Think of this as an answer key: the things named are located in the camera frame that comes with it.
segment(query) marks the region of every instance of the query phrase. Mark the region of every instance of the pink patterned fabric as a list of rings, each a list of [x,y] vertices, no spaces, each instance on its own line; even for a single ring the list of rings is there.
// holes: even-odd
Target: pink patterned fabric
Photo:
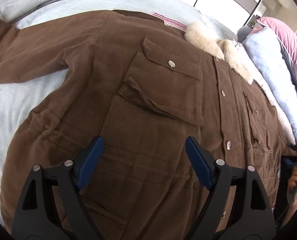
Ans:
[[[282,41],[286,50],[288,51],[291,59],[293,60],[296,78],[297,78],[297,36],[292,31],[290,27],[288,27],[284,22],[271,18],[271,17],[262,17],[258,20],[263,26],[271,28],[277,35],[277,37]],[[255,33],[261,29],[260,26],[255,26],[255,29],[252,33]]]
[[[178,28],[182,31],[185,31],[187,26],[184,25],[183,23],[180,23],[179,21],[176,21],[176,20],[173,20],[173,19],[170,19],[170,18],[167,18],[165,17],[164,15],[162,14],[158,14],[156,12],[153,12],[152,13],[153,16],[157,17],[157,18],[160,18],[164,21],[164,24],[165,25],[169,25],[169,26],[172,26],[172,27],[175,27],[175,28]]]

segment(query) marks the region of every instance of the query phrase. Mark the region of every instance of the gray object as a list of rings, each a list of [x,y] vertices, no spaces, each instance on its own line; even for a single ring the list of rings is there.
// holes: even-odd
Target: gray object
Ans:
[[[246,37],[252,32],[252,28],[248,26],[243,26],[237,31],[237,40],[238,42],[245,41]]]

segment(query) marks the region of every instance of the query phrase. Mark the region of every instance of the white fur collar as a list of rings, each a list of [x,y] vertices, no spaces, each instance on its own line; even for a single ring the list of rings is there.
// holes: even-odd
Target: white fur collar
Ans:
[[[239,56],[237,48],[230,40],[221,40],[201,22],[195,22],[187,27],[185,39],[208,54],[225,60],[249,84],[253,83],[252,75]]]

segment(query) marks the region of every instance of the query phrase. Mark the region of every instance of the snap button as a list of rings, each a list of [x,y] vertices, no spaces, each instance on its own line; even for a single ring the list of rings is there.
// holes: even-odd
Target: snap button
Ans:
[[[171,60],[169,60],[169,65],[170,65],[170,67],[175,67],[175,63]]]

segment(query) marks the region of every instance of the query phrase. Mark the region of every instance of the pillow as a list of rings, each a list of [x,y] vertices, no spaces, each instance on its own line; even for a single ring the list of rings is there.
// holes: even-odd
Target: pillow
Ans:
[[[290,27],[288,27],[284,22],[271,18],[271,17],[262,17],[258,20],[258,23],[271,28],[279,40],[283,43],[288,52],[290,58],[293,61],[296,78],[297,78],[297,36],[292,31]]]

